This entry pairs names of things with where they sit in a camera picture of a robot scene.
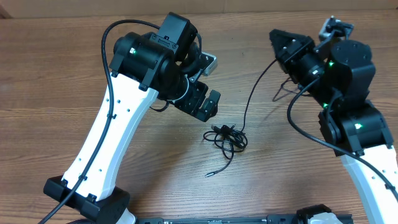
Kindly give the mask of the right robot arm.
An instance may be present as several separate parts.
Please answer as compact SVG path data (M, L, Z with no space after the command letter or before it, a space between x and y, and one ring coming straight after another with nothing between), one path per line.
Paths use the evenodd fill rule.
M318 142L334 150L350 174L370 223L397 222L397 154L382 113L368 99L376 68L371 48L332 32L269 34L281 68L322 108Z

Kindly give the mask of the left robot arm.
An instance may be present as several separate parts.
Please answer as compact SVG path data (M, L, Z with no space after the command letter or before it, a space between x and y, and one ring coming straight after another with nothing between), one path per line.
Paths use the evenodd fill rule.
M218 111L220 93L200 81L218 64L204 52L197 28L170 12L146 34L120 37L113 57L102 54L107 87L82 148L67 171L49 178L44 193L79 211L82 223L135 223L129 192L116 186L136 129L156 100L202 121Z

